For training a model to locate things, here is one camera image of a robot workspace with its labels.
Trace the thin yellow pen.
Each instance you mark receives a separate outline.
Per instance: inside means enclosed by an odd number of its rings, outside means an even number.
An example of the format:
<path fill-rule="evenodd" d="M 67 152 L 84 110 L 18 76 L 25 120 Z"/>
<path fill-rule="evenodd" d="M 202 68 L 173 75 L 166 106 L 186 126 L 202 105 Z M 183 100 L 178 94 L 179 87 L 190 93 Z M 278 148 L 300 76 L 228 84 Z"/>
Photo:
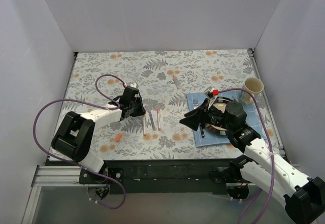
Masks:
<path fill-rule="evenodd" d="M 143 125 L 143 135 L 146 136 L 146 116 L 142 116 L 142 125 Z"/>

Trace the white acrylic marker pink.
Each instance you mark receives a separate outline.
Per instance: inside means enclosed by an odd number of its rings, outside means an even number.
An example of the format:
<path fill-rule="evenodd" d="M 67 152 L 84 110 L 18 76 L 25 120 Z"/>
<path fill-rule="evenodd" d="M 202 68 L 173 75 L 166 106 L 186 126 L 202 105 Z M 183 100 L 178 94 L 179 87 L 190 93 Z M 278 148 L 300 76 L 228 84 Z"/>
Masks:
<path fill-rule="evenodd" d="M 161 131 L 160 109 L 159 109 L 159 108 L 157 108 L 156 113 L 157 113 L 157 124 L 158 124 L 158 130 Z"/>

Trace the purple highlighter pen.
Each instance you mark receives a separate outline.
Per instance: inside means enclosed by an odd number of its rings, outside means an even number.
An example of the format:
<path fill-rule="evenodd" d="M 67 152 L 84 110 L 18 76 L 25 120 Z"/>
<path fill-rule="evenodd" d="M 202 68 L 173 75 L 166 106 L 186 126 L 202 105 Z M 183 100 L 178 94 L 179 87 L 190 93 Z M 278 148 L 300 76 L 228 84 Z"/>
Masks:
<path fill-rule="evenodd" d="M 152 112 L 149 111 L 148 113 L 149 113 L 149 118 L 150 118 L 150 122 L 151 122 L 152 129 L 153 129 L 153 131 L 155 131 L 156 130 L 156 127 L 155 127 L 155 124 L 154 124 L 154 119 L 153 119 Z"/>

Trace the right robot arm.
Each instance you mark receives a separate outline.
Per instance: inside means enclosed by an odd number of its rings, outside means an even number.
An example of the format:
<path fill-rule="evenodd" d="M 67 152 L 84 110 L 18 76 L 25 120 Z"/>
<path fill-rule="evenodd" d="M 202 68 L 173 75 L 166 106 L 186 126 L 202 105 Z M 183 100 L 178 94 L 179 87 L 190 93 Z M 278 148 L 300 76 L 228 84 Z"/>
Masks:
<path fill-rule="evenodd" d="M 324 213 L 324 181 L 311 178 L 275 153 L 265 140 L 246 123 L 243 106 L 230 101 L 220 111 L 208 100 L 186 113 L 180 123 L 197 131 L 202 124 L 227 130 L 230 143 L 242 155 L 231 162 L 230 177 L 248 180 L 269 191 L 295 223 L 312 223 Z"/>

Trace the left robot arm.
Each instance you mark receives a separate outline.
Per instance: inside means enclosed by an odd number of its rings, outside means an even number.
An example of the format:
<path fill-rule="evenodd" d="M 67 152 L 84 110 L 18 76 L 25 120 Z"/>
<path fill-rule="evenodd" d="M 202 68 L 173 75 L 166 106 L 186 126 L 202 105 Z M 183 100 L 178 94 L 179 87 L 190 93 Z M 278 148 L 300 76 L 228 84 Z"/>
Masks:
<path fill-rule="evenodd" d="M 54 150 L 90 169 L 90 176 L 96 183 L 105 182 L 108 171 L 103 168 L 104 161 L 90 149 L 93 133 L 111 123 L 120 122 L 128 117 L 143 116 L 146 113 L 135 83 L 124 89 L 118 102 L 120 104 L 118 109 L 112 104 L 107 104 L 104 109 L 91 112 L 81 114 L 68 112 L 51 142 Z"/>

